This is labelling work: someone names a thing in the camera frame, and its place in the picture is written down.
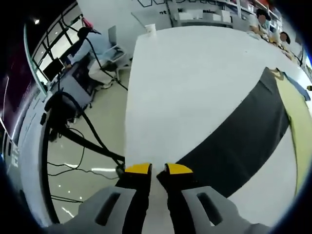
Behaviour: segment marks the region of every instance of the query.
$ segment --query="person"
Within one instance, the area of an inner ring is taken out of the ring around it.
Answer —
[[[253,17],[250,18],[250,30],[261,36],[269,36],[269,28],[271,17],[268,12],[262,9],[257,9],[256,11],[257,22],[253,21]]]
[[[287,49],[287,44],[289,45],[290,43],[291,43],[291,39],[290,39],[290,37],[288,36],[288,34],[286,33],[286,32],[281,32],[280,34],[279,34],[279,39],[280,39],[280,41],[281,41],[281,43],[280,43],[280,45],[281,45],[281,47],[284,49],[284,50],[286,50],[286,51],[288,51],[288,49]]]
[[[89,77],[97,80],[101,83],[104,83],[103,88],[107,89],[112,86],[112,78],[105,74],[96,60],[96,56],[101,64],[105,66],[109,63],[109,60],[114,56],[115,50],[111,49],[112,45],[109,42],[108,38],[103,34],[93,30],[90,27],[82,27],[77,32],[79,40],[82,40],[83,43],[74,57],[71,59],[71,63],[66,66],[66,68],[71,68],[72,64],[83,59],[88,53],[90,53],[92,60],[89,64]]]

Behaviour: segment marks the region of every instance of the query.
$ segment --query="white table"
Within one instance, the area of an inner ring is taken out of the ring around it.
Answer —
[[[245,32],[190,26],[140,36],[126,110],[126,165],[149,162],[159,172],[187,155],[233,112],[265,67],[278,67],[303,87],[311,84],[278,48]],[[288,129],[268,161],[229,199],[243,218],[272,226],[291,204],[295,185]]]

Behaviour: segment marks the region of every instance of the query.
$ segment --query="yellow cloth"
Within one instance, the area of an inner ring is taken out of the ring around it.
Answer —
[[[290,119],[292,140],[297,162],[296,193],[305,181],[310,169],[312,158],[312,117],[304,100],[304,97],[286,79],[277,78],[277,87]]]

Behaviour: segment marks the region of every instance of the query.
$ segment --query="window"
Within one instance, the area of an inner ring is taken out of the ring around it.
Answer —
[[[53,55],[53,58],[59,58],[61,57],[64,52],[71,46],[69,43],[67,37],[63,35],[57,43],[51,48],[51,53]]]
[[[79,19],[76,23],[74,23],[71,27],[75,28],[77,31],[82,28],[82,20]],[[73,29],[68,29],[67,34],[70,38],[70,40],[72,41],[72,43],[75,43],[76,41],[78,41],[78,36],[77,36],[77,32],[74,31]]]
[[[47,84],[48,80],[47,78],[41,73],[41,71],[37,70],[36,71],[37,77],[40,82],[43,82],[44,84]]]
[[[43,47],[43,45],[41,44],[40,47],[38,48],[35,56],[34,56],[34,61],[36,63],[39,63],[39,61],[42,59],[43,55],[45,53],[45,48]]]
[[[49,45],[51,45],[51,44],[54,42],[54,40],[57,38],[57,36],[58,36],[61,32],[62,32],[62,28],[60,27],[60,24],[57,23],[57,24],[51,29],[51,31],[49,32],[49,35],[48,35],[48,38],[49,38]]]
[[[52,62],[52,59],[50,58],[49,55],[47,55],[42,60],[41,64],[39,65],[39,68],[43,71],[51,62]]]

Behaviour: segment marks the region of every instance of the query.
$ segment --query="white tabletop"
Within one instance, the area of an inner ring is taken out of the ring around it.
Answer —
[[[265,67],[278,67],[303,87],[311,84],[277,47],[245,32],[190,26],[140,36],[126,110],[126,165],[149,162],[160,171],[187,155],[241,103]],[[230,197],[250,222],[273,225],[293,199],[296,164],[290,129],[280,145]],[[253,197],[246,199],[252,191]],[[265,204],[265,212],[257,214],[256,204]]]

